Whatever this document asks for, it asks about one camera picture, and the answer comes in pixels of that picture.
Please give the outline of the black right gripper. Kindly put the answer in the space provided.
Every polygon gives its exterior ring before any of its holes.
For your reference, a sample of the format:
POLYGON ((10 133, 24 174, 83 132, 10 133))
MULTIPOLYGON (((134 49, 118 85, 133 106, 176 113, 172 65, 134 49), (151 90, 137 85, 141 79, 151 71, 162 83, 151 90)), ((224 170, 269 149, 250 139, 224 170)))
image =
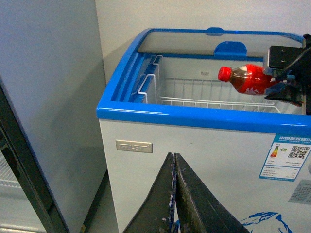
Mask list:
POLYGON ((263 73, 278 81, 265 98, 298 107, 311 105, 311 36, 303 35, 303 47, 271 46, 263 62, 263 73))

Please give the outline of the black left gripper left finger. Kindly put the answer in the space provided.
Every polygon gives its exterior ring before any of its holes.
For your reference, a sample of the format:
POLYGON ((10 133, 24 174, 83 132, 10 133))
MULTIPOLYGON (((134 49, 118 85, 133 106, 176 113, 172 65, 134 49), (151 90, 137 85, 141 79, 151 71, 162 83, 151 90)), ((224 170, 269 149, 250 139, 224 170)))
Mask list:
POLYGON ((177 170, 175 156, 168 153, 141 207, 125 233, 173 232, 177 170))

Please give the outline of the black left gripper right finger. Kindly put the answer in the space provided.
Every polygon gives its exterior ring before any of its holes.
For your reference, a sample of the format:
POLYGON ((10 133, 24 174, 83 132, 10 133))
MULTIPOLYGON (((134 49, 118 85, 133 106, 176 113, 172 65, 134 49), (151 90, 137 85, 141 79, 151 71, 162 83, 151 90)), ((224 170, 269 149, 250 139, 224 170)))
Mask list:
POLYGON ((217 200, 181 154, 176 164, 176 204, 182 233, 247 233, 217 200))

